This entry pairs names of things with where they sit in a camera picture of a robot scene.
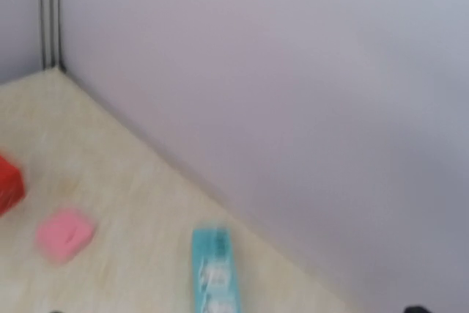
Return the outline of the red cube socket adapter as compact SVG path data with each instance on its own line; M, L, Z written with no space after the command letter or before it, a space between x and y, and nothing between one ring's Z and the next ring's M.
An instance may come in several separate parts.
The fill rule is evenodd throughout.
M3 156L1 156L0 172L0 214L2 216L25 197L25 185L21 170Z

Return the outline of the pink plug adapter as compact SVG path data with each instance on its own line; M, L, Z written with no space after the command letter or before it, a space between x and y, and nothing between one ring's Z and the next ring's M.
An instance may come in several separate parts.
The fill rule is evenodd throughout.
M95 222L81 211L61 209L39 225L36 244L51 261L63 263L89 244L95 229Z

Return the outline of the light blue power strip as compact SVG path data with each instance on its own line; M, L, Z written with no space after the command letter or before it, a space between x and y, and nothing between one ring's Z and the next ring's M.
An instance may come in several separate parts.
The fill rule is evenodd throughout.
M227 228L195 229L191 264L196 312L241 313L237 271Z

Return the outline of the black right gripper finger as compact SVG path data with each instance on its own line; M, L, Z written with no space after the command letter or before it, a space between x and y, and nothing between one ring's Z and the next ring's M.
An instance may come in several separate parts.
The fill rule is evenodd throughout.
M431 311L424 306L415 305L405 307L403 313L431 313Z

